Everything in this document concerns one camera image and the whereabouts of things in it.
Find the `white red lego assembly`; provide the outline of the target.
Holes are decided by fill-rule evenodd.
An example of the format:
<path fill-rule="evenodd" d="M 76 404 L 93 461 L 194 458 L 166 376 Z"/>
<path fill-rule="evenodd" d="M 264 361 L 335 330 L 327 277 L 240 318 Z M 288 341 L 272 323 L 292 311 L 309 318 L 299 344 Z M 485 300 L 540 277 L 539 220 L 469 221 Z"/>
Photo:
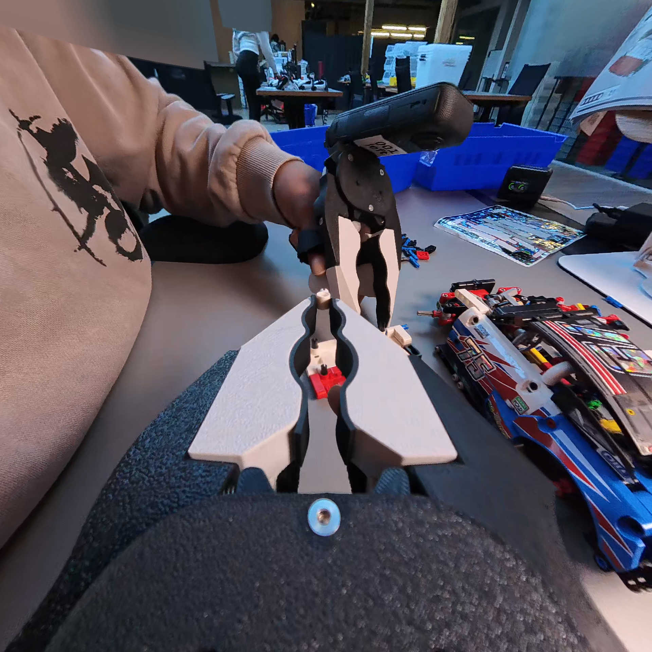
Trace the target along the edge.
<path fill-rule="evenodd" d="M 386 335 L 401 345 L 406 354 L 421 359 L 422 354 L 413 345 L 408 324 L 389 327 Z M 336 353 L 337 341 L 334 338 L 328 340 L 320 340 L 316 336 L 310 338 L 310 362 L 306 373 L 317 400 L 327 398 L 333 387 L 342 386 L 346 380 L 346 376 L 336 365 Z"/>

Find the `silver monitor stand base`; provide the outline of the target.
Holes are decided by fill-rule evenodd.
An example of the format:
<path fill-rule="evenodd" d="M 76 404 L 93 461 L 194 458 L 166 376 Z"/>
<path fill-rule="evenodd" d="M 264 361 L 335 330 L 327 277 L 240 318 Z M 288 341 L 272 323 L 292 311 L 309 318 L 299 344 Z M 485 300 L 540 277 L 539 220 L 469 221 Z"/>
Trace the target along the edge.
<path fill-rule="evenodd" d="M 558 265 L 651 325 L 651 249 L 563 256 Z"/>

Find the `person's left hand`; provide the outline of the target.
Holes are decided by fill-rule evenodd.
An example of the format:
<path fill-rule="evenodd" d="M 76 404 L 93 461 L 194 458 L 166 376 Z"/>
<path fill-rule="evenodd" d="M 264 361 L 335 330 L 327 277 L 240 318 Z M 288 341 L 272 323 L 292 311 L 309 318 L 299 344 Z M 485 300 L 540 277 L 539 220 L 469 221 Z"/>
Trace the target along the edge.
<path fill-rule="evenodd" d="M 289 224 L 289 242 L 298 246 L 301 231 L 316 228 L 314 203 L 320 195 L 321 174 L 301 160 L 283 164 L 274 176 L 273 196 L 284 220 Z"/>

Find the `instruction booklet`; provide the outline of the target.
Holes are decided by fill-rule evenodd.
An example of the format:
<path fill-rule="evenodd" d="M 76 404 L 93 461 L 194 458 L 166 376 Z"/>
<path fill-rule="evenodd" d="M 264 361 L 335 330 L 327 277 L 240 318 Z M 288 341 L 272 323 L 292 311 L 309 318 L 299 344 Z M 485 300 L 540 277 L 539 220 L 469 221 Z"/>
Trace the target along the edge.
<path fill-rule="evenodd" d="M 574 125 L 605 111 L 651 110 L 651 9 L 575 107 Z"/>

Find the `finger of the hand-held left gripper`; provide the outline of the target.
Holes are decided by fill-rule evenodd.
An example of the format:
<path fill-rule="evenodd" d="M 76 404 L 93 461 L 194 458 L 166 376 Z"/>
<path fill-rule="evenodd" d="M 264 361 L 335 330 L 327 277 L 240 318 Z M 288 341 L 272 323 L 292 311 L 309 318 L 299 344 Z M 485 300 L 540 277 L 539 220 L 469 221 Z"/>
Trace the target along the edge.
<path fill-rule="evenodd" d="M 384 229 L 363 240 L 363 297 L 376 299 L 379 330 L 390 325 L 401 266 L 401 238 Z"/>
<path fill-rule="evenodd" d="M 338 242 L 332 244 L 336 261 L 327 268 L 327 281 L 331 298 L 343 301 L 354 311 L 360 311 L 360 280 L 357 273 L 357 258 L 361 249 L 361 236 L 354 222 L 338 216 L 335 227 Z"/>

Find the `blue plastic bin white tag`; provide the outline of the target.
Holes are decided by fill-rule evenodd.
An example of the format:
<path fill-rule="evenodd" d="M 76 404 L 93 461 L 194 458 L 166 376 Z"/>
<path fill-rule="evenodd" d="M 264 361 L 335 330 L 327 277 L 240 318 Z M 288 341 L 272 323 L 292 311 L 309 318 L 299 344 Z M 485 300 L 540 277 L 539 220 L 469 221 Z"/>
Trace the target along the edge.
<path fill-rule="evenodd" d="M 329 156 L 324 147 L 328 126 L 310 126 L 293 130 L 271 132 L 273 141 L 286 153 L 302 159 L 307 165 L 323 171 L 323 163 Z M 379 157 L 391 180 L 395 194 L 411 187 L 420 152 Z"/>

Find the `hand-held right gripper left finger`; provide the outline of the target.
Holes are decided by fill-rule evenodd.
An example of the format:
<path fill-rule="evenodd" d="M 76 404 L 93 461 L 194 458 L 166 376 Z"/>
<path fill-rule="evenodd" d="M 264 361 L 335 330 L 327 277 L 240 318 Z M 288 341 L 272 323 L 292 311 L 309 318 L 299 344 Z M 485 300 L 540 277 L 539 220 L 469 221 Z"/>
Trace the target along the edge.
<path fill-rule="evenodd" d="M 298 491 L 309 441 L 301 376 L 315 321 L 313 296 L 240 348 L 189 447 L 192 459 L 259 468 L 277 491 Z"/>

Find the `pile of small lego pins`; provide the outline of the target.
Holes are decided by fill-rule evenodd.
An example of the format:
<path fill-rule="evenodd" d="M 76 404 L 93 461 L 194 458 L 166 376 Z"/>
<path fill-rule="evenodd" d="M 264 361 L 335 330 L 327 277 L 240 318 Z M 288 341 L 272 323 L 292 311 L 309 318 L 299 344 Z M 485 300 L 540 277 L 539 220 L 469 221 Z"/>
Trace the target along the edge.
<path fill-rule="evenodd" d="M 417 240 L 410 239 L 405 233 L 401 235 L 401 262 L 408 263 L 412 267 L 419 269 L 422 262 L 430 260 L 431 256 L 436 252 L 435 245 L 428 245 L 427 247 L 420 247 Z"/>

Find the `black power bank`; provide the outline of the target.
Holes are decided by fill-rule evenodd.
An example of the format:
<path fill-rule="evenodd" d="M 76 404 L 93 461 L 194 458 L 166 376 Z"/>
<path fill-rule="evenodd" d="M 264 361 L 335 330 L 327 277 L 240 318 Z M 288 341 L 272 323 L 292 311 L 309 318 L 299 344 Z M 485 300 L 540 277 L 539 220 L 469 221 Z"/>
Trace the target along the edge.
<path fill-rule="evenodd" d="M 510 207 L 529 210 L 541 198 L 551 175 L 551 167 L 511 166 L 503 178 L 496 199 Z"/>

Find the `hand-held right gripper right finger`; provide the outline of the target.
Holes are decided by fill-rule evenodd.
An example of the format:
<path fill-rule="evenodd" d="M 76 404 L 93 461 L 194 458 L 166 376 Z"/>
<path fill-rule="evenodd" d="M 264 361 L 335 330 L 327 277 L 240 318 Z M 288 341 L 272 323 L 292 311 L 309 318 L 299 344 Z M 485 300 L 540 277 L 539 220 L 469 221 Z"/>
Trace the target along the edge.
<path fill-rule="evenodd" d="M 449 463 L 457 451 L 413 363 L 401 326 L 376 329 L 340 299 L 330 307 L 340 389 L 337 445 L 352 492 L 370 491 L 388 468 Z"/>

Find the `black power adapter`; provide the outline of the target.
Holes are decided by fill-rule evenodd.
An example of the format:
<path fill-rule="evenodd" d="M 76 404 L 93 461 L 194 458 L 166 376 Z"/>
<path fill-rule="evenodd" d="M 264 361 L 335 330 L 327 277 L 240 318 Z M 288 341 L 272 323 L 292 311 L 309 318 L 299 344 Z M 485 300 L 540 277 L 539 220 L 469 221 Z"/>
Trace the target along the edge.
<path fill-rule="evenodd" d="M 564 255 L 635 252 L 651 233 L 651 204 L 626 209 L 602 207 L 583 226 L 583 238 L 562 249 Z"/>

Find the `blue white lego race car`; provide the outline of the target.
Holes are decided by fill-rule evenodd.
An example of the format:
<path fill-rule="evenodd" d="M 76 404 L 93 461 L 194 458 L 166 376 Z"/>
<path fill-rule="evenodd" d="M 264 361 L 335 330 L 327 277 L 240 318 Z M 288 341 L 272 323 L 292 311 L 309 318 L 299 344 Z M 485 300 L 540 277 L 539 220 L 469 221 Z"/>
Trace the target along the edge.
<path fill-rule="evenodd" d="M 590 519 L 600 570 L 651 589 L 651 351 L 618 315 L 495 280 L 456 282 L 435 354 L 456 386 Z"/>

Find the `wooden work table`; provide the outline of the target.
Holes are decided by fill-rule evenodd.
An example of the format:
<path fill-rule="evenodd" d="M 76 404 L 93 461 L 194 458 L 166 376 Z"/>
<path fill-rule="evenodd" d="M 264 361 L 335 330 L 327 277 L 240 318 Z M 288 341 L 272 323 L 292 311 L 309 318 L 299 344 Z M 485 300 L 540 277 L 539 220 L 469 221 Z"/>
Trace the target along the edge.
<path fill-rule="evenodd" d="M 330 101 L 344 96 L 342 91 L 328 88 L 325 91 L 273 89 L 261 87 L 256 94 L 265 99 L 276 99 L 284 103 L 284 115 L 290 130 L 304 128 L 305 104 L 315 104 L 321 108 L 323 101 Z"/>

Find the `person's left forearm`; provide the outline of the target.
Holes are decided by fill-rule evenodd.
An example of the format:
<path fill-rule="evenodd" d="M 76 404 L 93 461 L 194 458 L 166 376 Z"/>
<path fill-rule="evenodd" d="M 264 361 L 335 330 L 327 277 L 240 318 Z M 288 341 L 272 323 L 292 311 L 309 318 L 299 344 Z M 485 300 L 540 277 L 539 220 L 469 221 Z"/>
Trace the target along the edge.
<path fill-rule="evenodd" d="M 151 170 L 139 209 L 161 209 L 225 226 L 234 220 L 289 226 L 273 196 L 274 176 L 290 160 L 254 121 L 224 127 L 179 97 L 158 91 Z"/>

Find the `holographic sticker sheet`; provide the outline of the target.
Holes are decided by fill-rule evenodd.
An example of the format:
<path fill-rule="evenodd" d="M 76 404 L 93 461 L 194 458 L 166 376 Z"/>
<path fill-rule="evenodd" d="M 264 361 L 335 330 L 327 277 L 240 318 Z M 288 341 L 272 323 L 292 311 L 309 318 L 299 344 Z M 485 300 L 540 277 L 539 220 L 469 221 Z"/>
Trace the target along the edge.
<path fill-rule="evenodd" d="M 582 230 L 508 207 L 494 205 L 445 216 L 434 227 L 525 267 L 584 238 Z"/>

